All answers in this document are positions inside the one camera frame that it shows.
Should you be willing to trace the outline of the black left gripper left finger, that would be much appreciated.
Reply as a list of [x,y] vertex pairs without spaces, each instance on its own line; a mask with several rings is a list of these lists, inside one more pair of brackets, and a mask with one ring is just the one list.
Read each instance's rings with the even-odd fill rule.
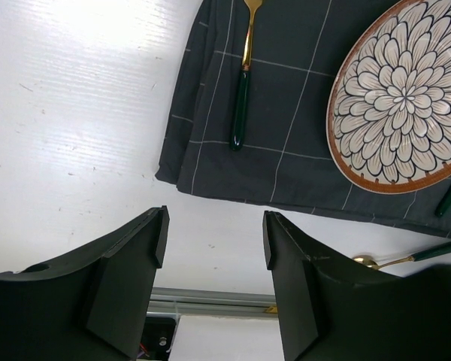
[[84,246],[0,273],[0,360],[134,360],[168,237],[151,208]]

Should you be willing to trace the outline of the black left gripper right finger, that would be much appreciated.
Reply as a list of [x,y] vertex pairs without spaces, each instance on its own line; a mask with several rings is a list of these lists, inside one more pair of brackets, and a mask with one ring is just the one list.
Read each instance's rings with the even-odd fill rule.
[[451,360],[451,264],[373,270],[282,214],[263,218],[287,360]]

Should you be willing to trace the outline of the dark grey checked cloth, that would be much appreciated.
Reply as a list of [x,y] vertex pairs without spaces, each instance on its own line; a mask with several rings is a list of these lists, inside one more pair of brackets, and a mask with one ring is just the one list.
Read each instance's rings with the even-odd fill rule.
[[329,93],[344,58],[390,1],[266,1],[256,14],[244,147],[229,148],[249,21],[242,1],[204,1],[171,103],[157,179],[182,193],[376,223],[451,238],[449,180],[403,195],[352,185],[326,141]]

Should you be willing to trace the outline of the floral ceramic plate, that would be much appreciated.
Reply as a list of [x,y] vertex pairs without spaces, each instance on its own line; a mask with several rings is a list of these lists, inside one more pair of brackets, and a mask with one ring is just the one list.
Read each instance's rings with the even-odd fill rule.
[[334,80],[328,148],[373,193],[451,176],[451,1],[401,1],[354,44]]

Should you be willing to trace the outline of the gold fork green handle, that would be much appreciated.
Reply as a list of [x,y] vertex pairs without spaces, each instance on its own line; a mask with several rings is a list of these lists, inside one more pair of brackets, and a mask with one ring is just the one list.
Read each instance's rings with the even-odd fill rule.
[[244,54],[241,61],[234,116],[231,124],[229,148],[240,150],[244,145],[247,123],[248,92],[250,85],[250,67],[253,52],[253,33],[256,12],[263,4],[262,0],[246,0],[244,2],[250,12],[247,36],[244,44]]

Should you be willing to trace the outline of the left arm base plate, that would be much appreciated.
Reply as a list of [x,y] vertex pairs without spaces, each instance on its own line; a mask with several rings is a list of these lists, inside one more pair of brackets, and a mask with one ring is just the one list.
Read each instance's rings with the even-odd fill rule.
[[147,316],[137,360],[169,360],[176,328],[173,317]]

